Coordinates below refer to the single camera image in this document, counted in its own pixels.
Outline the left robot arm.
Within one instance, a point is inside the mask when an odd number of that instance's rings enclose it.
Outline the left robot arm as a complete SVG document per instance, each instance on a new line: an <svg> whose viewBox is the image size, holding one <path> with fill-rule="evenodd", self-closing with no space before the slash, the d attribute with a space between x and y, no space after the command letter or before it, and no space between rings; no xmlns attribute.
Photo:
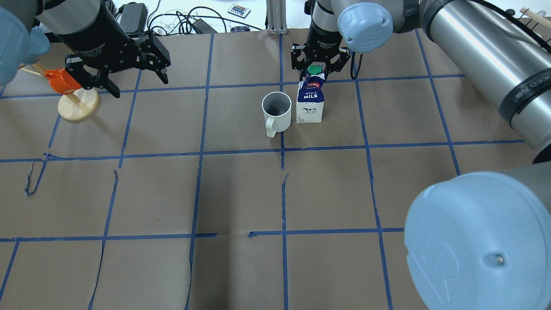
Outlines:
<svg viewBox="0 0 551 310"><path fill-rule="evenodd" d="M70 50L65 70L81 88L100 88L120 97L108 77L130 68L145 69L167 84L169 51L149 30L132 39L103 0L3 0L1 2L1 85L15 78L20 65L39 61L50 42L43 23Z"/></svg>

